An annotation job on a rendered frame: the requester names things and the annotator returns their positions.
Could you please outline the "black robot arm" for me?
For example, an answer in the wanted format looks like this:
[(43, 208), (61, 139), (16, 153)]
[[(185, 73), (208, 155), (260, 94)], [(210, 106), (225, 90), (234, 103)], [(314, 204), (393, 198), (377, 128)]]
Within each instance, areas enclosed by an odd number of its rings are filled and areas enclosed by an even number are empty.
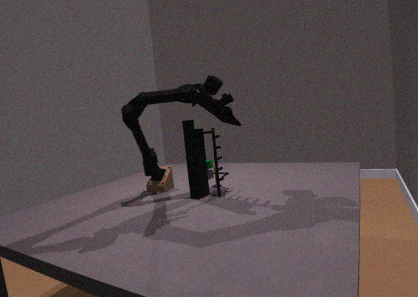
[[(156, 103), (179, 101), (181, 103), (192, 103), (193, 107), (197, 103), (206, 109), (213, 99), (211, 95), (215, 95), (222, 85), (223, 82), (218, 77), (208, 75), (203, 85), (201, 83), (185, 84), (176, 89), (140, 92), (135, 98), (131, 99), (128, 104), (122, 107), (122, 119), (126, 126), (132, 131), (141, 151), (145, 176), (151, 176), (150, 180), (161, 181), (166, 171), (166, 169), (161, 169), (157, 165), (158, 159), (154, 148), (148, 147), (138, 123), (138, 118), (145, 106)], [(232, 101), (234, 101), (234, 99), (231, 94), (224, 93), (222, 98), (217, 100), (217, 103), (223, 107)]]

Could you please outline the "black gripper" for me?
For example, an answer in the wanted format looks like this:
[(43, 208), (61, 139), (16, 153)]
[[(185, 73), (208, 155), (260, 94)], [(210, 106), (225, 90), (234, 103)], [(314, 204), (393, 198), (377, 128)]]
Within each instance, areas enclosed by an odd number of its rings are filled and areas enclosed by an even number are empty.
[(231, 125), (241, 126), (241, 123), (233, 116), (232, 109), (230, 107), (226, 107), (225, 105), (221, 107), (216, 99), (212, 99), (210, 104), (206, 108), (207, 111), (212, 113), (216, 116), (219, 120), (224, 123), (228, 123)]

